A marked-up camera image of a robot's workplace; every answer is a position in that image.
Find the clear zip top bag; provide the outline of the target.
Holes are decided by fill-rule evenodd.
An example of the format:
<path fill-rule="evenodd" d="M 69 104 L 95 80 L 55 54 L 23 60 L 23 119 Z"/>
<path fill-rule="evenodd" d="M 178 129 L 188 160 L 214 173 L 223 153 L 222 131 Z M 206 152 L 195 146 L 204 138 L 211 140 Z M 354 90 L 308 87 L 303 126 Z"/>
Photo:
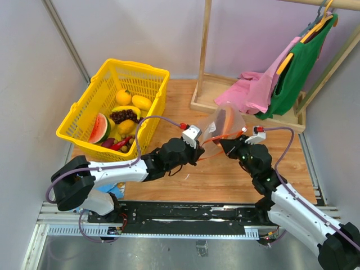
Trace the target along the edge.
<path fill-rule="evenodd" d="M 232 103 L 220 105 L 215 112 L 199 121 L 202 134 L 200 146 L 205 150 L 199 161 L 211 159 L 224 153 L 220 144 L 222 139 L 235 139 L 247 131 L 241 113 Z"/>

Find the yellow pear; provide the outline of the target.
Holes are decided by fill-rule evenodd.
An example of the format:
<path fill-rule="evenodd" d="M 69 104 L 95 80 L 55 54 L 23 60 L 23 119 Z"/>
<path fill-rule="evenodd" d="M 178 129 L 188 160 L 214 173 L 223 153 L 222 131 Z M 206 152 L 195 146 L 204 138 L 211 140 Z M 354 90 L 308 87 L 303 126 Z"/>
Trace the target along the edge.
<path fill-rule="evenodd" d="M 128 119 L 123 122 L 121 122 L 117 127 L 117 132 L 120 135 L 128 135 L 131 134 L 131 132 L 134 130 L 134 128 L 137 126 L 137 123 Z"/>

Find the watermelon slice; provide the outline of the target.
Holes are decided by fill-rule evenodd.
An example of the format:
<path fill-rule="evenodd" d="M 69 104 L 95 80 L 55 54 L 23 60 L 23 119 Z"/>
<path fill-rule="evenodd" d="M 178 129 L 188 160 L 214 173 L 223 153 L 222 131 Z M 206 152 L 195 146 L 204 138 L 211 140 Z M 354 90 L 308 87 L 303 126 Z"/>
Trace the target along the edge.
<path fill-rule="evenodd" d="M 104 114 L 98 113 L 88 142 L 91 144 L 104 142 L 108 139 L 110 132 L 111 124 L 108 118 Z"/>

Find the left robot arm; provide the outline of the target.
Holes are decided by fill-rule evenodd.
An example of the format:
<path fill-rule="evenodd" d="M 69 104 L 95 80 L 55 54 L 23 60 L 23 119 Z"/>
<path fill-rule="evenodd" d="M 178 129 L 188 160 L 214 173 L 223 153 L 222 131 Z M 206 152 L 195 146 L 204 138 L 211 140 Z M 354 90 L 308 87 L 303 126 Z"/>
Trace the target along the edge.
<path fill-rule="evenodd" d="M 175 168 L 196 165 L 204 152 L 198 143 L 192 147 L 183 138 L 172 138 L 154 151 L 128 161 L 97 163 L 77 156 L 51 177 L 53 203 L 62 212 L 83 208 L 101 215 L 107 222 L 115 222 L 120 217 L 116 197 L 99 191 L 99 187 L 171 176 Z"/>

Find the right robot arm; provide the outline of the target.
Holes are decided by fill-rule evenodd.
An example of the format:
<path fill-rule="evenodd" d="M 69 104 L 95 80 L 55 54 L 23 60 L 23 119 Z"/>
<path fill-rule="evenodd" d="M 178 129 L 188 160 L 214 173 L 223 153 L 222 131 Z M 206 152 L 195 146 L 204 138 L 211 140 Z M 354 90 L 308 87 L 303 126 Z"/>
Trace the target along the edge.
<path fill-rule="evenodd" d="M 263 195 L 255 206 L 255 219 L 262 225 L 274 223 L 302 242 L 322 269 L 359 267 L 359 229 L 342 224 L 306 200 L 272 167 L 265 145 L 246 143 L 247 136 L 221 139 L 224 153 L 238 160 Z"/>

